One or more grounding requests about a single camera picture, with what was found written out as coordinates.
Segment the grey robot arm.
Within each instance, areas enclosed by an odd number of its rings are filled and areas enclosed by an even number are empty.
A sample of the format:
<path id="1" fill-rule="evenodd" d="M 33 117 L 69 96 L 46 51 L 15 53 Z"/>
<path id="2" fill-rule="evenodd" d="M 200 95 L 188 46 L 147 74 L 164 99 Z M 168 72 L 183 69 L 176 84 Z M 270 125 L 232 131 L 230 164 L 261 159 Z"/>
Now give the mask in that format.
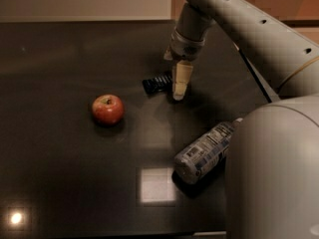
<path id="1" fill-rule="evenodd" d="M 185 0 L 167 55 L 194 60 L 211 23 L 270 99 L 230 142 L 227 239 L 319 239 L 319 47 L 245 0 Z"/>

